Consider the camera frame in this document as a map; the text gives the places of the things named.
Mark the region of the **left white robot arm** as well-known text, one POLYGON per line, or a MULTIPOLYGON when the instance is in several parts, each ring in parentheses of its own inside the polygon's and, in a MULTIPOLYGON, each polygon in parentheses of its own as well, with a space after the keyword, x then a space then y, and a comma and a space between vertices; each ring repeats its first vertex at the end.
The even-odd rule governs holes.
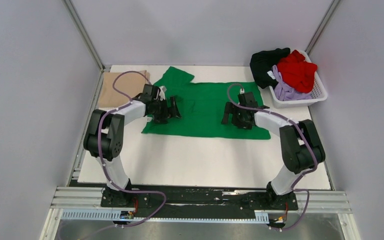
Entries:
POLYGON ((156 124, 167 124, 169 119, 182 117, 175 96, 166 97, 166 88, 145 84, 141 93, 129 97, 128 102, 111 110, 95 109, 90 117, 83 147, 100 164, 106 187, 101 206, 126 207, 133 197, 141 194, 133 190, 123 167, 120 154, 124 144, 125 127, 135 120, 151 117, 156 124))

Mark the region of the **green t shirt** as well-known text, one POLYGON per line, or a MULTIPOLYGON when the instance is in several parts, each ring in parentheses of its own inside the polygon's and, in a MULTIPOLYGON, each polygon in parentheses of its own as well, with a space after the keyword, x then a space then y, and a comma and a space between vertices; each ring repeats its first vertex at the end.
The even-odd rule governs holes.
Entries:
POLYGON ((234 86, 228 92, 230 82, 193 83, 194 78, 173 66, 166 70, 155 85, 165 86, 166 95, 175 97, 181 118, 171 118, 167 124, 147 122, 142 134, 246 140, 271 138, 269 131, 263 128, 240 129, 232 123, 221 123, 228 97, 237 102, 240 87, 234 86))

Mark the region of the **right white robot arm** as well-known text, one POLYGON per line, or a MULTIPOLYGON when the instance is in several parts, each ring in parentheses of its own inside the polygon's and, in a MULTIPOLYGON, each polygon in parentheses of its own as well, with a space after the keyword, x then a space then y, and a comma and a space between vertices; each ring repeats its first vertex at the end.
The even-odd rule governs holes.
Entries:
POLYGON ((283 166, 258 200, 271 209, 285 209, 295 199, 294 188, 325 161, 326 153, 315 124, 310 119, 294 121, 269 107, 259 106, 252 92, 238 95, 239 102, 225 103, 221 124, 239 129, 268 130, 280 138, 283 166))

